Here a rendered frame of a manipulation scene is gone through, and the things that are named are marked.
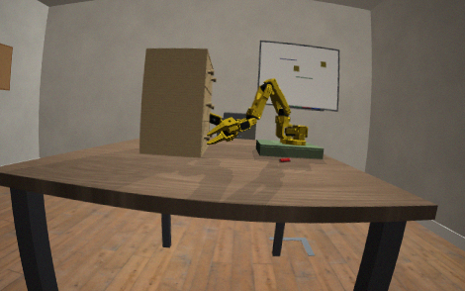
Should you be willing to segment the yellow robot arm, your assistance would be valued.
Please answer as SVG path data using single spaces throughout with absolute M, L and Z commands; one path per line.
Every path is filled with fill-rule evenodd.
M 261 98 L 259 99 L 260 96 Z M 266 81 L 264 81 L 263 85 L 259 86 L 256 92 L 256 95 L 255 95 L 254 101 L 252 103 L 252 106 L 251 108 L 248 108 L 246 112 L 246 115 L 245 115 L 246 118 L 242 120 L 240 119 L 235 120 L 236 125 L 238 126 L 237 131 L 243 132 L 243 131 L 250 129 L 250 127 L 256 125 L 257 123 L 256 120 L 260 120 L 261 115 L 263 113 L 263 109 L 265 107 L 267 100 L 269 99 L 269 96 L 276 110 L 276 113 L 278 114 L 278 116 L 275 117 L 275 123 L 276 123 L 276 136 L 280 139 L 280 143 L 282 143 L 283 145 L 305 146 L 306 145 L 305 134 L 306 134 L 307 127 L 293 125 L 293 128 L 292 128 L 292 124 L 288 125 L 291 119 L 289 117 L 289 115 L 291 114 L 291 110 L 275 78 L 267 79 Z M 285 128 L 285 127 L 288 127 L 288 128 Z M 285 128 L 285 132 L 284 132 L 284 128 Z M 292 140 L 291 139 L 292 137 L 294 137 L 293 141 L 282 142 L 283 139 Z

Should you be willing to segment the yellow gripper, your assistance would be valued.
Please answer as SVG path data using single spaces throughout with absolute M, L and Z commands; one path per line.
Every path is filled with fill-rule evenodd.
M 211 121 L 212 120 L 212 121 Z M 238 126 L 233 118 L 222 120 L 221 116 L 210 113 L 210 123 L 216 125 L 212 130 L 207 133 L 207 136 L 211 136 L 216 133 L 220 133 L 218 136 L 207 142 L 207 145 L 214 145 L 221 141 L 230 142 L 233 138 L 238 136 Z

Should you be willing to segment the brown wooden chest of drawers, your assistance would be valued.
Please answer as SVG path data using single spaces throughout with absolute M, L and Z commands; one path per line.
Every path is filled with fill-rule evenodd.
M 147 48 L 139 153 L 202 157 L 207 48 Z

